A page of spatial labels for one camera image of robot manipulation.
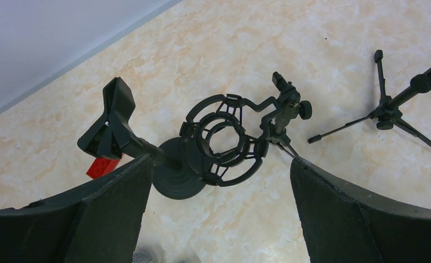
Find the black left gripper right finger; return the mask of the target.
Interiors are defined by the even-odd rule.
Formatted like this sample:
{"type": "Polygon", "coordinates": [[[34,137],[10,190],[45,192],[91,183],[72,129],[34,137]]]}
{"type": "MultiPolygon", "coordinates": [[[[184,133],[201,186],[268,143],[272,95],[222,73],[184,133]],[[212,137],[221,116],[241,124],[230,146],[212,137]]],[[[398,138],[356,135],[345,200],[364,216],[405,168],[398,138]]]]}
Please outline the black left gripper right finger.
{"type": "Polygon", "coordinates": [[[301,157],[290,178],[311,262],[431,262],[431,209],[379,195],[301,157]]]}

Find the red glitter microphone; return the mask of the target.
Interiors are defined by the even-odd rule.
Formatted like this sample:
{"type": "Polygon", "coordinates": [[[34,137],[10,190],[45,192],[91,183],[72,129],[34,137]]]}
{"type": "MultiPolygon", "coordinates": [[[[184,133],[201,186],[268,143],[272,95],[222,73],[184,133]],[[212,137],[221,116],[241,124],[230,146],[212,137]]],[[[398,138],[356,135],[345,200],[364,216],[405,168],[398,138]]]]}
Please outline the red glitter microphone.
{"type": "Polygon", "coordinates": [[[153,258],[145,252],[135,252],[132,255],[132,263],[151,263],[153,258]]]}

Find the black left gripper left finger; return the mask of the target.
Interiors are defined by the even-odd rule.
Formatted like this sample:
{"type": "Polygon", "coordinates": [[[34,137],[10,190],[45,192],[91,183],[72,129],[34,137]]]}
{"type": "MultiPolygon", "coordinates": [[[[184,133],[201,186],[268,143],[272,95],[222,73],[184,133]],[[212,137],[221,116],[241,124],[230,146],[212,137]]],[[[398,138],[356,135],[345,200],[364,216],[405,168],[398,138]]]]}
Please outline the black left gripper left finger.
{"type": "Polygon", "coordinates": [[[131,262],[154,166],[142,155],[20,209],[0,209],[0,262],[131,262]]]}

